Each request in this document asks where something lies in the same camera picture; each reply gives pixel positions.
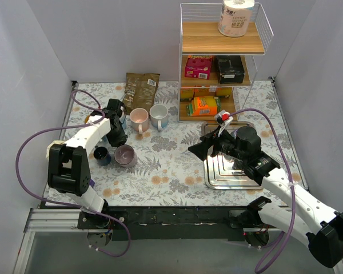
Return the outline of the light blue mug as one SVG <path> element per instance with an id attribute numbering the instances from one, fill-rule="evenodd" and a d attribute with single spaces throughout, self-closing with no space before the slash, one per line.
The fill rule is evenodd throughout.
<path id="1" fill-rule="evenodd" d="M 122 116 L 120 117 L 119 121 L 122 128 L 125 130 L 127 128 L 127 122 L 126 122 L 126 114 L 124 112 L 122 113 Z"/>

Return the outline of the pink mug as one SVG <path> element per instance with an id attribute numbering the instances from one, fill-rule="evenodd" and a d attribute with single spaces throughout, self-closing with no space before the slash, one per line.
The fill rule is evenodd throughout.
<path id="1" fill-rule="evenodd" d="M 149 129 L 149 113 L 144 108 L 135 108 L 130 113 L 130 121 L 132 129 L 140 135 Z"/>

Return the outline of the blue mug yellow inside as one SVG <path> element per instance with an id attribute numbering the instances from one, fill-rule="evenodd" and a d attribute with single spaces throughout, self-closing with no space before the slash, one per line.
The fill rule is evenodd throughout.
<path id="1" fill-rule="evenodd" d="M 88 115 L 88 116 L 85 118 L 84 124 L 90 124 L 90 123 L 91 123 L 91 121 L 89 121 L 90 117 L 91 117 L 91 116 Z"/>

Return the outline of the white blue gradient mug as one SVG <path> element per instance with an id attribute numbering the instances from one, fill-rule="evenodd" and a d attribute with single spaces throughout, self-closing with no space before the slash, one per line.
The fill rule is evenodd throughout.
<path id="1" fill-rule="evenodd" d="M 149 114 L 152 126 L 158 131 L 162 131 L 168 125 L 169 113 L 166 106 L 155 104 L 151 107 Z"/>

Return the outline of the navy blue mug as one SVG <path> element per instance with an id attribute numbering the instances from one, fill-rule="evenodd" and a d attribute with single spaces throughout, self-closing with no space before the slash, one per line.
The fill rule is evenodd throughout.
<path id="1" fill-rule="evenodd" d="M 107 166 L 111 163 L 111 155 L 106 147 L 96 146 L 93 156 L 100 166 Z"/>

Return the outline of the mauve purple mug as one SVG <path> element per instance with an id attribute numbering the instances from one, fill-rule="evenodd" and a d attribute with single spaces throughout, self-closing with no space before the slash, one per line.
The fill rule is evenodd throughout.
<path id="1" fill-rule="evenodd" d="M 138 156 L 133 147 L 124 144 L 115 149 L 114 160 L 123 168 L 132 168 L 137 164 Z"/>

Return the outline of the teal grey mug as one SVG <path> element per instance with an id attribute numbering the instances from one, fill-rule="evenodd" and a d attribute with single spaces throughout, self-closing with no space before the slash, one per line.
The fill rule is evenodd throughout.
<path id="1" fill-rule="evenodd" d="M 231 136 L 233 137 L 233 138 L 236 138 L 237 137 L 237 131 L 238 130 L 234 130 L 234 131 L 232 131 L 230 134 L 231 134 Z"/>

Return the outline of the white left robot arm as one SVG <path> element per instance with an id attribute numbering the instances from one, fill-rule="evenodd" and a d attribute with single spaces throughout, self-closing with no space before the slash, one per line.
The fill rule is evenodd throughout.
<path id="1" fill-rule="evenodd" d="M 91 186 L 88 157 L 104 137 L 115 148 L 126 143 L 125 111 L 124 103 L 110 99 L 102 109 L 104 118 L 93 111 L 86 126 L 72 138 L 47 148 L 49 187 L 71 197 L 80 207 L 93 210 L 90 221 L 97 228 L 105 228 L 110 223 L 110 214 L 103 209 L 105 200 Z"/>

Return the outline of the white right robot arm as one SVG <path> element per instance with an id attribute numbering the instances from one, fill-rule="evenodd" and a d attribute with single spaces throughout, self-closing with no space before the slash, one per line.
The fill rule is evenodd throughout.
<path id="1" fill-rule="evenodd" d="M 306 245 L 323 266 L 333 268 L 343 259 L 343 212 L 325 205 L 307 190 L 289 182 L 285 170 L 261 149 L 261 139 L 254 128 L 243 126 L 234 134 L 217 127 L 202 136 L 200 143 L 188 150 L 204 161 L 223 153 L 241 162 L 240 169 L 251 180 L 278 196 L 291 207 L 288 213 L 260 197 L 248 205 L 247 218 L 254 227 L 272 225 Z"/>

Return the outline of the steel tray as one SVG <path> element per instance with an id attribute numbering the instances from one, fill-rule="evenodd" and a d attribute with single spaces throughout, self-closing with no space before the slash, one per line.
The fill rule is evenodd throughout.
<path id="1" fill-rule="evenodd" d="M 218 126 L 216 122 L 203 122 L 201 126 L 201 135 L 214 131 Z M 227 126 L 226 131 L 231 133 L 240 127 L 254 125 L 250 122 L 233 121 Z M 241 161 L 227 156 L 218 154 L 211 157 L 212 147 L 209 149 L 208 158 L 204 161 L 206 185 L 215 190 L 261 190 L 254 180 L 249 179 L 240 169 Z"/>

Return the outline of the brown snack bag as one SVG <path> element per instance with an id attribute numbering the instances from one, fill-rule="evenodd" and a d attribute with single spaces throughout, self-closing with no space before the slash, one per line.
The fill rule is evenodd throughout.
<path id="1" fill-rule="evenodd" d="M 154 105 L 154 98 L 159 84 L 160 74 L 126 74 L 123 103 L 125 113 L 129 115 L 136 108 L 147 112 Z"/>

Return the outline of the orange green sponge pack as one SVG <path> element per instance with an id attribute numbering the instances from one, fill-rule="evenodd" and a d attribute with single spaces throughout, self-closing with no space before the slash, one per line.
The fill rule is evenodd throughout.
<path id="1" fill-rule="evenodd" d="M 188 116 L 216 115 L 221 111 L 221 101 L 215 96 L 198 96 L 186 107 Z"/>

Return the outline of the yellow sponge packs row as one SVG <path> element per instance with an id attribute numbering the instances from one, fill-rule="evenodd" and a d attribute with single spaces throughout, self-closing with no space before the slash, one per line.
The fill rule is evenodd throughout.
<path id="1" fill-rule="evenodd" d="M 216 96 L 219 98 L 229 98 L 233 92 L 233 87 L 220 86 L 182 86 L 180 89 L 180 101 L 192 100 L 199 96 Z"/>

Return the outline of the black box on shelf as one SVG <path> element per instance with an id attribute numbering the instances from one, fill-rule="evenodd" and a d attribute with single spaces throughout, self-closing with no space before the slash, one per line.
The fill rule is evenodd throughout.
<path id="1" fill-rule="evenodd" d="M 216 57 L 219 84 L 241 84 L 245 69 L 239 55 L 218 55 Z"/>

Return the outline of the pink Mommy box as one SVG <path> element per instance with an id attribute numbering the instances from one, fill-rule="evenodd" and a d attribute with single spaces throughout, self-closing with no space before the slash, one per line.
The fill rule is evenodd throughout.
<path id="1" fill-rule="evenodd" d="M 212 55 L 189 55 L 185 65 L 185 77 L 209 79 L 213 64 Z"/>

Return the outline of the toilet paper roll on shelf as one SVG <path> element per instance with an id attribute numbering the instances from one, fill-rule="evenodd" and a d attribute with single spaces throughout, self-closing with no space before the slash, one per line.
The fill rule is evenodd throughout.
<path id="1" fill-rule="evenodd" d="M 223 1 L 218 24 L 219 32 L 227 37 L 244 36 L 248 30 L 255 1 Z"/>

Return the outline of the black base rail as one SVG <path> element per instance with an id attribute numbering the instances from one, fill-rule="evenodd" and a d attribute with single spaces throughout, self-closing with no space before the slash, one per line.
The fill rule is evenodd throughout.
<path id="1" fill-rule="evenodd" d="M 110 231 L 113 240 L 245 239 L 266 244 L 269 225 L 249 217 L 241 206 L 109 206 L 105 217 L 81 212 L 77 227 L 88 231 Z"/>

